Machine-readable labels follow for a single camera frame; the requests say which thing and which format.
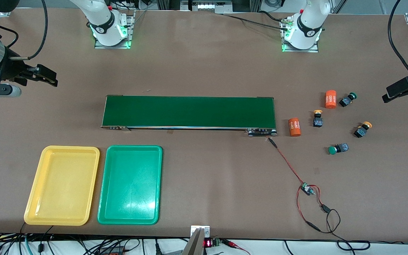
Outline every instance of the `brown table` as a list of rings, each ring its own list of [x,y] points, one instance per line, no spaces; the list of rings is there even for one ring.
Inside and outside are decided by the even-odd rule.
[[[387,16],[331,15],[319,53],[282,53],[277,30],[213,13],[149,12],[137,24],[130,50],[94,50],[78,9],[50,8],[45,48],[29,61],[58,73],[58,87],[29,82],[18,98],[0,98],[0,232],[18,232],[42,149],[96,146],[101,151],[89,221],[55,226],[53,233],[188,236],[210,225],[228,238],[333,239],[307,226],[295,196],[299,181],[265,138],[238,131],[100,128],[105,95],[274,97],[274,140],[302,179],[322,189],[339,211],[346,239],[408,241],[408,97],[384,104],[385,87],[408,73],[387,40]],[[265,15],[243,17],[274,25]],[[43,33],[43,11],[15,10],[0,24],[16,29],[13,50],[30,55]],[[408,25],[392,24],[408,60]],[[7,33],[2,39],[9,42]],[[346,108],[325,110],[311,126],[324,92],[356,92]],[[287,119],[301,121],[290,137]],[[353,131],[363,121],[366,137]],[[350,150],[328,155],[347,142]],[[153,226],[103,226],[96,220],[105,151],[113,144],[163,147],[160,219]],[[315,198],[300,197],[304,215],[325,228]],[[48,226],[26,226],[44,232]]]

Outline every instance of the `yellow tray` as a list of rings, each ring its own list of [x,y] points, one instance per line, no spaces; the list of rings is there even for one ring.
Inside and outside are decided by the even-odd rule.
[[[89,219],[100,151],[48,146],[40,156],[24,213],[30,225],[81,226]]]

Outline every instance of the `orange can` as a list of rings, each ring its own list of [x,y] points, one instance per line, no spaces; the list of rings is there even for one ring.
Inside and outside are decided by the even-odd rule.
[[[298,118],[292,118],[289,120],[289,132],[292,137],[301,136],[300,123]]]
[[[325,108],[335,109],[336,108],[336,91],[329,90],[325,93]]]

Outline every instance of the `black strap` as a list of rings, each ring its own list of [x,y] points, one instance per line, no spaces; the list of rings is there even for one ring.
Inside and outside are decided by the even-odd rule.
[[[298,16],[297,25],[298,25],[298,28],[299,28],[301,31],[303,31],[303,33],[304,33],[304,35],[305,35],[306,37],[313,37],[313,36],[314,36],[317,32],[319,32],[319,30],[322,28],[322,26],[319,26],[318,28],[312,29],[312,28],[309,28],[309,27],[305,26],[305,25],[301,22],[301,15]]]
[[[112,12],[110,12],[110,13],[111,13],[111,17],[106,23],[101,24],[101,25],[94,25],[94,24],[89,22],[90,26],[92,26],[92,28],[95,31],[97,31],[97,33],[106,34],[106,31],[108,30],[108,28],[110,28],[114,24],[114,20],[115,20],[114,13],[112,13]]]

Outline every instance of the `plastic tray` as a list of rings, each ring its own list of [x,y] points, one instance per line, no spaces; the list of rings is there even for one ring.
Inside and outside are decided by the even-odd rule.
[[[112,145],[106,153],[98,222],[152,225],[160,211],[163,149],[156,145]]]
[[[24,213],[31,225],[81,226],[89,219],[100,151],[48,146],[40,156]]]

